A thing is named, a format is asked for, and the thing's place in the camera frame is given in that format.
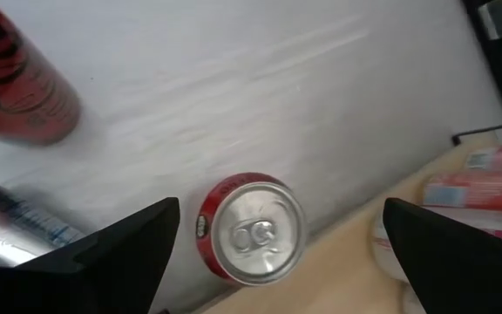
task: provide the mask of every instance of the red can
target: red can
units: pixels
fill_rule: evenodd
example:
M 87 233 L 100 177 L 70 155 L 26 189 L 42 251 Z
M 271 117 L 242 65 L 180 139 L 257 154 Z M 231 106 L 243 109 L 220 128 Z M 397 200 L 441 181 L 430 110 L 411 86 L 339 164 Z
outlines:
M 266 174 L 226 178 L 200 209 L 197 247 L 208 268 L 231 283 L 263 285 L 286 276 L 305 248 L 299 202 Z
M 69 84 L 0 11 L 0 136 L 51 144 L 77 125 L 79 113 Z
M 425 185 L 423 205 L 502 211 L 502 171 L 434 175 Z
M 466 168 L 502 170 L 502 147 L 491 147 L 471 153 L 466 160 Z

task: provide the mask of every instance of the white surface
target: white surface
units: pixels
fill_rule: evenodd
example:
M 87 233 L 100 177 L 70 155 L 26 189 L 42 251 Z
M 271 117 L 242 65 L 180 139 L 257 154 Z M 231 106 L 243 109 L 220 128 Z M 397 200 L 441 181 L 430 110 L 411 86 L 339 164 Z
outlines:
M 0 142 L 0 183 L 42 192 L 86 229 L 178 196 L 156 310 L 224 287 L 193 241 L 221 177 L 279 177 L 318 229 L 443 152 L 452 133 L 502 123 L 458 0 L 0 7 L 85 102 L 82 124 L 55 147 Z

